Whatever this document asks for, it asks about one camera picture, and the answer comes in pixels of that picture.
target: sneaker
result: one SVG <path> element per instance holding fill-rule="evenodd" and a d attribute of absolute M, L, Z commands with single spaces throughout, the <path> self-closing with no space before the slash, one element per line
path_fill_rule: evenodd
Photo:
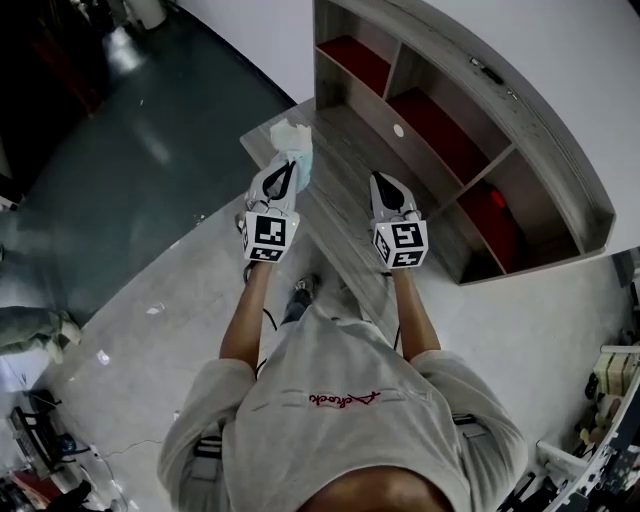
<path fill-rule="evenodd" d="M 118 500 L 112 500 L 111 501 L 111 505 L 109 505 L 108 510 L 110 512 L 122 512 L 122 506 L 120 505 L 120 503 L 118 502 Z"/>
<path fill-rule="evenodd" d="M 57 341 L 48 341 L 45 346 L 44 346 L 45 350 L 47 351 L 47 354 L 49 354 L 49 357 L 56 363 L 56 364 L 62 364 L 62 361 L 64 360 L 64 356 L 62 355 L 62 349 L 60 348 L 60 345 L 58 345 Z"/>
<path fill-rule="evenodd" d="M 62 329 L 60 330 L 65 338 L 67 338 L 74 345 L 79 345 L 82 340 L 82 331 L 80 327 L 71 320 L 67 313 L 62 313 Z"/>
<path fill-rule="evenodd" d="M 306 290 L 311 296 L 311 300 L 315 299 L 316 290 L 320 286 L 320 278 L 316 274 L 303 277 L 296 283 L 295 291 Z"/>

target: wooden tabletop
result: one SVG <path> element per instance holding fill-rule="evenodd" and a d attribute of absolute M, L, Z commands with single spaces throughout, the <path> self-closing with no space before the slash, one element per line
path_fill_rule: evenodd
<path fill-rule="evenodd" d="M 319 112 L 308 100 L 240 138 L 260 169 L 276 154 L 270 128 L 283 118 L 312 128 L 311 181 L 297 197 L 296 211 L 314 242 L 335 267 L 364 311 L 393 342 L 398 328 L 393 282 L 371 243 L 369 176 L 381 171 L 414 193 L 422 211 L 433 198 L 415 174 L 372 128 L 346 105 Z"/>

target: gray t-shirt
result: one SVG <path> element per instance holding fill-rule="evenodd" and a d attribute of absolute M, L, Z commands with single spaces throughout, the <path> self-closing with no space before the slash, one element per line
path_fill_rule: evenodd
<path fill-rule="evenodd" d="M 257 380 L 231 359 L 196 378 L 159 460 L 177 510 L 295 512 L 373 466 L 423 476 L 456 512 L 494 511 L 513 489 L 526 443 L 459 357 L 408 363 L 372 324 L 315 307 L 289 329 Z"/>

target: white wall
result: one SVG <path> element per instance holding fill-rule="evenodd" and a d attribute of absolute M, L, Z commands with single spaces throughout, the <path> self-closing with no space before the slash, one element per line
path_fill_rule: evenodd
<path fill-rule="evenodd" d="M 179 0 L 298 103 L 313 96 L 311 0 Z"/>
<path fill-rule="evenodd" d="M 313 95 L 311 0 L 180 0 L 295 101 Z M 640 245 L 640 18 L 627 0 L 429 0 L 506 58 L 565 122 Z"/>

